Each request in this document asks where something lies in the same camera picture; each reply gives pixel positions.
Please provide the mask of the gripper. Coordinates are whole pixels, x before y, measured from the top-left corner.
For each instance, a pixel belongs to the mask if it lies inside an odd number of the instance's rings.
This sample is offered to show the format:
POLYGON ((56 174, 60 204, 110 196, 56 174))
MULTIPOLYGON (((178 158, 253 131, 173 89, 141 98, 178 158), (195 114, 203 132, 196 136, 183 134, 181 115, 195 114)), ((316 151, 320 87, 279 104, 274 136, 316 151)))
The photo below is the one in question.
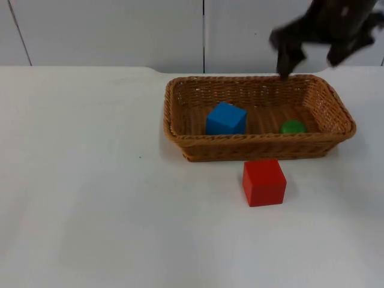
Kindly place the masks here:
POLYGON ((330 45, 327 61, 337 67, 355 51, 374 44, 371 30, 375 26, 375 14, 365 18, 357 15, 311 16, 309 14, 272 30, 269 42, 278 48, 277 73, 282 80, 288 79, 306 54, 301 43, 330 45))

